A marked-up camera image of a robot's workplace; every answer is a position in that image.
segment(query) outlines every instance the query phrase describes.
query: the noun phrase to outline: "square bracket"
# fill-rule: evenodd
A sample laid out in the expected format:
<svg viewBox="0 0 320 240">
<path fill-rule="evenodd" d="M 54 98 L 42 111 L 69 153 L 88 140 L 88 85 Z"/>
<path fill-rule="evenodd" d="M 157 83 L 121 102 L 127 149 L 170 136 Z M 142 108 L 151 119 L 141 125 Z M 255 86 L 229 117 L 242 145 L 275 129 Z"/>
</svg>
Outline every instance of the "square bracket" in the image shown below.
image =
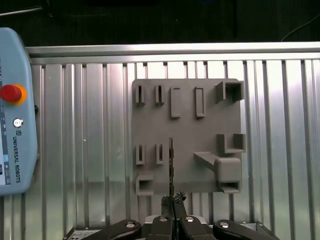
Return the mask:
<svg viewBox="0 0 320 240">
<path fill-rule="evenodd" d="M 217 134 L 216 142 L 217 148 L 223 154 L 238 154 L 246 151 L 246 135 L 241 133 L 234 133 L 228 141 L 226 134 Z"/>
<path fill-rule="evenodd" d="M 222 81 L 216 87 L 216 103 L 232 99 L 235 103 L 245 99 L 244 83 L 242 81 Z"/>
<path fill-rule="evenodd" d="M 135 193 L 137 196 L 152 196 L 155 192 L 155 174 L 153 172 L 141 172 L 135 180 Z"/>
</svg>

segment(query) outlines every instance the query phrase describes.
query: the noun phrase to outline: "metal slat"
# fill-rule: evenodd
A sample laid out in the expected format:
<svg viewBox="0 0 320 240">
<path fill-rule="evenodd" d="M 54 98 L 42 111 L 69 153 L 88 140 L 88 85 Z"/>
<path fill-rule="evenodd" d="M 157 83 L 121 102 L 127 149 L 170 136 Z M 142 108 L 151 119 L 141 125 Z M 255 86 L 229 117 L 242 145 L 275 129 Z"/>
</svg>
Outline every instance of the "metal slat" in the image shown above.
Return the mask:
<svg viewBox="0 0 320 240">
<path fill-rule="evenodd" d="M 308 173 L 308 196 L 310 212 L 311 239 L 320 237 L 320 128 L 319 128 L 319 94 L 320 94 L 320 62 L 319 60 L 306 60 L 305 66 L 305 89 L 304 89 L 304 116 L 306 155 Z"/>
<path fill-rule="evenodd" d="M 286 123 L 283 92 L 282 63 L 278 60 L 266 62 L 268 101 L 266 106 L 268 168 L 271 169 L 272 188 L 269 192 L 271 229 L 280 239 L 290 239 L 290 211 L 288 190 L 288 166 L 286 152 Z"/>
<path fill-rule="evenodd" d="M 89 209 L 85 203 L 88 196 L 88 178 L 84 168 L 84 75 L 82 64 L 76 64 L 74 72 L 74 148 L 75 148 L 75 225 L 78 228 L 89 226 Z"/>
<path fill-rule="evenodd" d="M 267 126 L 266 126 L 266 108 L 265 101 L 268 101 L 268 96 L 265 96 L 264 87 L 264 63 L 256 61 L 255 67 L 255 100 L 256 100 L 256 117 L 257 117 L 257 146 L 258 149 L 252 147 L 252 163 L 253 163 L 253 191 L 254 204 L 256 209 L 256 201 L 260 200 L 260 210 L 255 212 L 255 220 L 261 221 L 267 228 L 271 229 L 270 220 L 270 203 L 269 203 L 269 173 L 268 168 L 268 151 L 267 151 Z"/>
<path fill-rule="evenodd" d="M 126 202 L 126 205 L 130 205 L 130 219 L 139 219 L 138 212 L 138 197 L 136 195 L 135 189 L 135 176 L 134 176 L 134 159 L 132 154 L 132 83 L 136 79 L 136 65 L 134 63 L 129 63 L 126 68 L 126 82 L 125 91 L 127 96 L 124 102 L 124 123 L 125 123 L 125 151 L 126 151 L 126 177 L 129 178 L 130 184 L 130 199 Z"/>
<path fill-rule="evenodd" d="M 62 99 L 64 73 L 62 65 L 46 65 L 44 74 L 44 157 L 46 239 L 58 239 L 63 234 L 63 133 Z"/>
<path fill-rule="evenodd" d="M 108 64 L 108 167 L 109 167 L 109 210 L 110 223 L 126 218 L 126 172 L 124 134 L 124 76 L 122 64 Z"/>
<path fill-rule="evenodd" d="M 256 71 L 255 62 L 248 61 L 246 67 L 246 86 L 247 98 L 247 156 L 249 170 L 249 194 L 250 194 L 250 220 L 262 219 L 262 201 L 261 201 L 261 159 L 259 148 L 258 133 L 258 113 L 257 113 L 257 94 L 256 94 Z"/>
<path fill-rule="evenodd" d="M 63 82 L 63 234 L 76 225 L 75 66 L 65 67 Z"/>
<path fill-rule="evenodd" d="M 39 111 L 35 118 L 36 122 L 36 134 L 38 143 L 39 158 L 36 161 L 32 184 L 29 190 L 25 193 L 25 232 L 24 237 L 26 240 L 42 239 L 42 159 L 43 155 L 43 83 L 44 74 L 43 68 L 40 65 L 34 65 L 31 68 L 32 73 L 32 86 L 33 86 L 33 98 L 34 104 L 38 106 Z"/>
<path fill-rule="evenodd" d="M 283 64 L 283 90 L 286 114 L 286 146 L 288 157 L 289 197 L 292 198 L 291 239 L 311 239 L 308 199 L 308 175 L 302 63 L 299 60 Z"/>
<path fill-rule="evenodd" d="M 103 66 L 86 66 L 86 137 L 89 225 L 105 225 Z"/>
</svg>

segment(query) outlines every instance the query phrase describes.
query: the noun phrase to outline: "gray fixture board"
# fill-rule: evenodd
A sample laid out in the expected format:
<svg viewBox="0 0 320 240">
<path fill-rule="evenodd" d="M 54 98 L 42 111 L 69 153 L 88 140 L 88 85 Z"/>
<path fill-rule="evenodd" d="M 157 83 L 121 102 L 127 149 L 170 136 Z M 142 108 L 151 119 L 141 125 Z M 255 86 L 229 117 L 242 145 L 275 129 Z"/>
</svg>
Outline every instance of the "gray fixture board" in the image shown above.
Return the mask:
<svg viewBox="0 0 320 240">
<path fill-rule="evenodd" d="M 174 188 L 188 193 L 238 193 L 241 188 L 240 100 L 236 79 L 137 79 L 132 83 L 136 194 L 168 192 L 169 137 Z"/>
</svg>

